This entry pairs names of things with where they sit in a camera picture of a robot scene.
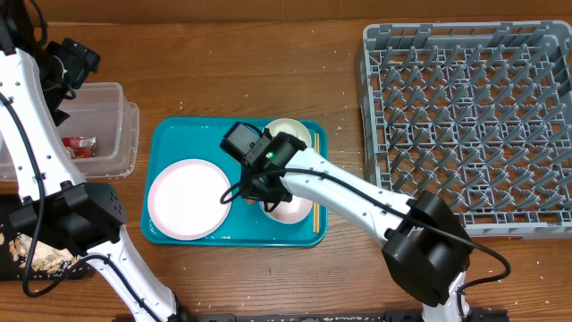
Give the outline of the grey dish rack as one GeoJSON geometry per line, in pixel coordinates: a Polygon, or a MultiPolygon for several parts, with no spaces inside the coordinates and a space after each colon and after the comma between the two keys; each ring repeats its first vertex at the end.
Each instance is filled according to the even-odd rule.
{"type": "Polygon", "coordinates": [[[471,236],[570,236],[567,23],[371,24],[355,61],[369,182],[439,195],[471,236]]]}

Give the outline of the large white round plate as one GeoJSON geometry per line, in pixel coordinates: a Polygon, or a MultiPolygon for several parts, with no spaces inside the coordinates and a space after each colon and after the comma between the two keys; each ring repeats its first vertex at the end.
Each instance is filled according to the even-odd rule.
{"type": "Polygon", "coordinates": [[[147,211],[164,235],[194,241],[214,232],[228,216],[231,206],[220,198],[229,187],[229,179],[217,165],[202,159],[181,160],[153,180],[147,211]]]}

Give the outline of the small white round plate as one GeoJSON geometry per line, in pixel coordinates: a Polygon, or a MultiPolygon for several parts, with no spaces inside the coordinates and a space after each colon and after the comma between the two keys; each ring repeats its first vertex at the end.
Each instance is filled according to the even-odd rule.
{"type": "Polygon", "coordinates": [[[270,219],[293,225],[303,221],[312,211],[314,203],[308,199],[293,196],[290,202],[281,201],[277,207],[272,203],[259,203],[263,213],[270,219]]]}

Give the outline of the white napkin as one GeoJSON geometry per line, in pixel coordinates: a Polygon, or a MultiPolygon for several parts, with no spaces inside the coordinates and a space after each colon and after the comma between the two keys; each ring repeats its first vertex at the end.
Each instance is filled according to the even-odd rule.
{"type": "Polygon", "coordinates": [[[70,158],[71,158],[71,159],[74,159],[74,158],[75,158],[75,152],[74,152],[74,150],[73,150],[72,148],[70,148],[70,147],[66,147],[65,149],[66,149],[68,155],[70,156],[70,158]]]}

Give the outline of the red snack wrapper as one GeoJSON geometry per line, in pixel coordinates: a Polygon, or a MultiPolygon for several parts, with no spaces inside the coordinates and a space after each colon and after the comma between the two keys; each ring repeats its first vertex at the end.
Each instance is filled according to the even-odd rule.
{"type": "Polygon", "coordinates": [[[95,137],[62,138],[64,147],[70,147],[75,152],[75,158],[90,158],[95,155],[97,139],[95,137]]]}

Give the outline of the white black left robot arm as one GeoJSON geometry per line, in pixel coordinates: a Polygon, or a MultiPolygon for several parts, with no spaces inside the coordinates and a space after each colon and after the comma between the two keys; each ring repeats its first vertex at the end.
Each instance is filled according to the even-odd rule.
{"type": "Polygon", "coordinates": [[[68,114],[59,105],[73,100],[100,56],[67,38],[62,43],[35,36],[25,2],[1,3],[1,134],[15,169],[21,204],[11,227],[31,239],[22,276],[24,293],[37,298],[68,275],[91,266],[115,290],[138,321],[188,321],[177,296],[151,272],[130,240],[126,213],[115,188],[87,182],[57,130],[68,114]],[[49,286],[29,287],[39,242],[68,250],[76,263],[49,286]]]}

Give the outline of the rice and food scraps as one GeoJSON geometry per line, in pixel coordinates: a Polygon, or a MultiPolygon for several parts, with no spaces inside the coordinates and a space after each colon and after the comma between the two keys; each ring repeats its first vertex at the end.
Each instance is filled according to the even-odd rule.
{"type": "MultiPolygon", "coordinates": [[[[9,238],[1,233],[1,268],[15,269],[16,275],[23,272],[31,245],[31,238],[18,233],[9,238]]],[[[59,274],[78,262],[68,250],[57,250],[39,241],[36,245],[31,268],[34,273],[59,274]]]]}

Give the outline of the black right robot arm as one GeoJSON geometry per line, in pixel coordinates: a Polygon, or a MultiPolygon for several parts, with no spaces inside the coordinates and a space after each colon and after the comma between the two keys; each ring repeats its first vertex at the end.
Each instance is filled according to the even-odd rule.
{"type": "Polygon", "coordinates": [[[421,321],[506,321],[503,310],[471,309],[467,288],[500,281],[511,271],[498,252],[471,240],[446,202],[387,191],[350,174],[304,141],[236,123],[221,148],[241,165],[240,181],[220,198],[259,201],[266,213],[298,197],[325,206],[382,246],[393,281],[421,302],[421,321]]]}

